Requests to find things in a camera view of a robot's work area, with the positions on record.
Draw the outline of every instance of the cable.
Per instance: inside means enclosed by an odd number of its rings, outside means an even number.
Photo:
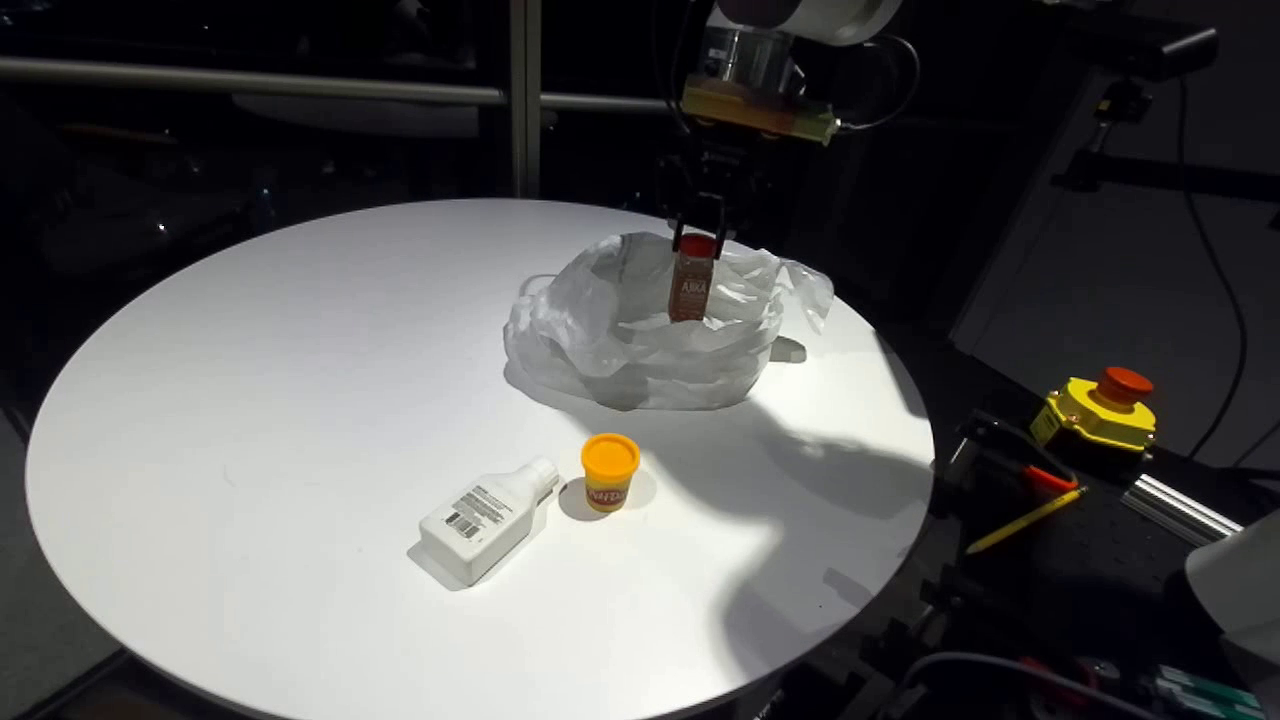
[[[692,135],[689,128],[689,123],[685,122],[685,117],[673,100],[676,92],[676,63],[680,59],[680,47],[684,44],[685,31],[689,28],[689,15],[692,10],[692,0],[685,3],[684,19],[680,20],[680,33],[676,36],[675,45],[671,51],[671,67],[668,77],[664,81],[662,77],[662,63],[658,60],[658,6],[662,0],[653,0],[652,13],[649,15],[649,60],[653,65],[653,81],[658,87],[658,96],[662,97],[662,104],[667,106],[667,111],[671,113],[671,119],[676,120],[676,127],[684,135]]]
[[[890,693],[888,698],[884,701],[884,705],[881,706],[879,711],[876,714],[876,720],[884,719],[884,714],[888,711],[890,706],[897,701],[897,697],[902,694],[902,691],[911,687],[911,680],[914,680],[915,676],[919,675],[922,670],[924,670],[931,665],[937,665],[938,662],[977,662],[980,665],[1002,667],[1005,670],[1014,670],[1024,675],[1030,675],[1032,678],[1038,678],[1041,680],[1053,683],[1055,685],[1066,688],[1074,693],[1079,693],[1089,700],[1094,700],[1097,702],[1108,705],[1123,712],[1128,712],[1134,717],[1142,717],[1143,720],[1162,720],[1155,712],[1143,710],[1137,705],[1125,702],[1114,696],[1108,696],[1107,693],[1093,689],[1088,685],[1082,685],[1075,680],[1069,680],[1061,675],[1055,675],[1053,673],[1046,673],[1044,670],[1039,670],[1038,667],[1030,667],[1028,665],[1023,665],[1021,662],[1014,662],[1012,660],[996,657],[993,655],[982,655],[978,652],[934,652],[933,655],[927,655],[916,660],[915,664],[911,665],[911,667],[906,671],[906,675],[902,675],[902,682],[899,683],[896,688],[893,688],[893,692]]]
[[[899,37],[896,35],[890,35],[887,32],[882,32],[877,37],[883,37],[886,40],[893,40],[893,41],[899,42],[911,55],[911,61],[915,64],[915,72],[911,74],[911,87],[908,88],[906,97],[902,99],[902,101],[897,105],[897,108],[893,108],[893,111],[891,111],[890,114],[884,115],[883,118],[878,118],[878,119],[872,120],[869,123],[846,123],[846,122],[841,120],[840,128],[836,132],[858,132],[858,131],[863,131],[863,129],[870,129],[873,127],[879,127],[879,126],[882,126],[882,124],[892,120],[902,110],[905,110],[908,105],[911,104],[911,100],[915,97],[916,88],[920,87],[920,54],[915,51],[915,46],[911,45],[910,42],[908,42],[905,38],[901,38],[901,37]],[[882,45],[877,44],[874,38],[873,40],[868,40],[863,45],[867,46],[867,47],[883,47]]]
[[[1271,439],[1271,436],[1276,434],[1276,430],[1280,430],[1280,419],[1276,419],[1275,424],[1271,425],[1270,428],[1267,428],[1267,432],[1262,433],[1262,437],[1260,437],[1258,439],[1253,441],[1253,445],[1251,445],[1249,447],[1244,448],[1244,452],[1242,452],[1240,456],[1235,459],[1235,462],[1231,462],[1231,466],[1233,468],[1239,468],[1240,462],[1244,462],[1245,460],[1248,460],[1248,457],[1251,455],[1253,455],[1254,451],[1257,451],[1260,447],[1262,447],[1262,445],[1265,442],[1267,442],[1268,439]]]
[[[1196,208],[1196,197],[1192,195],[1190,181],[1187,174],[1187,78],[1178,78],[1178,169],[1183,176],[1183,200],[1187,202],[1187,211],[1190,213],[1192,223],[1196,224],[1196,233],[1199,234],[1201,245],[1204,246],[1204,255],[1208,256],[1208,263],[1213,268],[1213,274],[1217,275],[1217,281],[1222,283],[1222,291],[1226,292],[1226,299],[1231,302],[1231,314],[1235,315],[1235,327],[1240,333],[1240,347],[1239,356],[1235,359],[1235,374],[1231,375],[1231,384],[1226,388],[1226,396],[1222,397],[1222,405],[1217,409],[1217,415],[1213,416],[1213,421],[1210,423],[1208,429],[1201,436],[1199,441],[1192,447],[1192,451],[1187,454],[1187,457],[1194,460],[1196,455],[1199,454],[1208,438],[1213,437],[1217,432],[1217,427],[1222,423],[1222,418],[1226,416],[1226,411],[1231,407],[1231,401],[1235,400],[1235,391],[1240,389],[1240,379],[1244,378],[1244,363],[1249,355],[1249,332],[1244,324],[1244,310],[1240,309],[1240,300],[1235,297],[1235,288],[1231,287],[1231,281],[1226,278],[1226,272],[1222,270],[1222,263],[1217,259],[1217,252],[1213,250],[1213,243],[1208,240],[1208,233],[1204,232],[1204,220],[1199,217],[1199,210]]]

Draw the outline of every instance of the round white table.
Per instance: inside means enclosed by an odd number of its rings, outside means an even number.
[[[929,421],[838,300],[820,336],[788,316],[804,361],[771,363],[726,410],[517,389],[502,327],[522,284],[637,229],[664,224],[422,202],[161,282],[84,343],[37,419],[27,493],[50,565],[137,656],[276,717],[654,717],[786,666],[905,559]],[[573,480],[596,432],[641,447],[623,510],[586,521],[570,483],[468,589],[411,560],[419,519],[472,478],[544,455]]]

